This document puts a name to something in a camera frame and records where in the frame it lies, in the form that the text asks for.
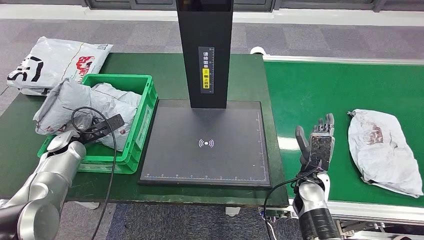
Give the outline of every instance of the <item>cable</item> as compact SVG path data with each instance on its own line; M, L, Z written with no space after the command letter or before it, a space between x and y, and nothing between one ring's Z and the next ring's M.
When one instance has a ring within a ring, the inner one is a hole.
M272 232L272 236L274 237L274 240L277 240L277 238L276 238L276 234L274 233L274 228L273 228L273 226L271 225L271 223L269 223L266 219L265 219L265 222L269 225L269 227L271 228L271 232Z
M280 184L278 184L278 185L276 185L275 187L273 187L269 192L268 192L268 195L266 195L266 197L265 197L265 201L263 202L263 218L265 219L265 226L266 226L266 231L268 232L268 237L269 237L269 239L270 240L272 240L272 238L271 238L271 233L270 233L270 228L268 227L268 221L267 221L267 202L268 202L268 198L271 196L271 194L277 189L277 188L279 188L279 187L281 187L281 186L283 186L283 185L286 185L286 184L289 184L289 183L292 183L292 182L294 182L294 181L297 181L297 180L299 180L299 179L302 179L302 178L304 178L304 177L307 177L307 176L309 176L309 175L311 175L311 174L313 174L317 169L318 169L319 167L315 167L314 169L312 169L312 170L310 170L310 171L308 171L307 173L305 173L305 174L302 174L302 175L300 175L300 176L297 176L297 177L295 177L295 178L292 178L292 179L290 179L290 180L287 180L287 181L283 181L282 183L280 183Z
M109 202L109 195L111 193L112 181L114 179L114 173L115 173L115 165L117 163L117 139L115 138L115 134L114 134L114 131L112 129L112 126L109 123L108 119L105 117L105 115L103 115L97 109L94 109L94 108L89 107L89 106L78 107L77 109L75 109L72 112L72 115L70 116L70 122L72 123L73 127L77 131L79 131L79 132L81 132L83 134L93 134L93 133L100 132L100 129L98 129L96 131L84 131L84 130L81 130L81 129L79 129L77 127L77 125L74 122L74 115L75 115L76 112L78 112L81 109L89 109L89 110L92 110L92 111L98 113L104 119L104 121L107 123L107 126L110 129L110 134L112 134L112 139L113 139L113 163L112 163L112 170L111 170L110 178L109 178L109 186L107 187L106 198L104 199L104 206L103 206L103 209L101 210L100 218L98 220L97 226L95 227L94 233L93 233L93 235L91 237L91 240L94 240L94 238L96 237L97 232L99 231L99 227L100 227L100 224L102 223L103 215L105 214L105 211L106 211L106 206L108 205L108 202Z

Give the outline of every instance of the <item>wireless charging symbol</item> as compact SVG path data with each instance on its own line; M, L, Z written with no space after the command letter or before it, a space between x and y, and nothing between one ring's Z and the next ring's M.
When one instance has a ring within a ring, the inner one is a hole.
M213 148L213 147L214 147L214 145L215 145L215 142L214 142L214 140L213 140L213 139L211 139L211 140L209 140L209 141L205 141L205 140L203 140L203 139L200 139L200 140L199 140L199 142L198 142L198 145L199 145L199 147L200 147L200 148L202 148L202 147L204 147L204 146L208 146L208 147L210 147L210 148Z

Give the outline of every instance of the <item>silver robotic arm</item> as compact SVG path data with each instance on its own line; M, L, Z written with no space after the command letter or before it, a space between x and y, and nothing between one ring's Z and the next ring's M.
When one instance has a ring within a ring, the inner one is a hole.
M77 131L56 136L35 171L0 208L0 240L53 240L60 213L86 148Z
M296 128L296 139L301 150L299 179L294 188L293 207L299 217L304 240L340 240L340 235L327 207L330 182L327 175L333 155L335 139L332 113L313 127L309 140L301 126Z

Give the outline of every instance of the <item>green bin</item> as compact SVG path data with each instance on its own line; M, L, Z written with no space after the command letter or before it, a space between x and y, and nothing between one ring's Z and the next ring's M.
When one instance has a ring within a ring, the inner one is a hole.
M158 94L150 75L130 74L87 74L82 84L93 87L96 84L108 83L122 91L140 94L141 100L134 117L123 152L116 152L115 173L133 174L137 171L147 132L151 123ZM38 157L47 152L47 146L55 136L48 136L38 151ZM114 150L101 143L85 145L87 155L82 160L78 171L93 173L110 173L114 161Z

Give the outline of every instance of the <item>green table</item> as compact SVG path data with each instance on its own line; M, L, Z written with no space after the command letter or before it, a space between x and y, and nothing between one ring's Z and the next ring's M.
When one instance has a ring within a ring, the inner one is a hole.
M181 54L111 53L102 73L148 74L162 99L187 99ZM307 131L325 113L335 116L336 144L330 164L328 206L335 218L424 224L424 198L397 194L362 182L349 154L347 111L370 109L394 114L424 176L424 61L366 60L322 57L232 55L229 100L261 101L273 185L299 171L294 131ZM2 179L0 197L10 197L37 165L44 136L31 121L42 97L19 95L0 117ZM78 173L67 200L101 201L108 174ZM139 186L138 176L117 175L113 202L156 202L260 206L266 191L241 188ZM285 188L270 203L285 207L293 198ZM290 207L282 208L292 211Z
M424 196L413 198L360 179L349 152L351 117L347 115L355 109L395 115L424 177L424 61L278 56L264 56L264 60L286 179L300 167L300 151L292 144L296 125L308 132L318 118L333 113L336 142L328 172L331 213L424 224Z
M151 75L160 99L189 97L182 54L111 53L101 73ZM38 164L37 151L46 137L35 133L32 118L43 100L43 97L20 94L0 117L0 198L10 198ZM271 181L274 185L284 181L265 68L260 56L231 56L228 100L262 103ZM264 203L268 192L242 187L140 186L137 185L138 178L137 173L117 174L110 201L256 207ZM79 172L68 191L67 200L102 202L108 181L109 174ZM287 206L286 189L276 191L269 203L275 207Z

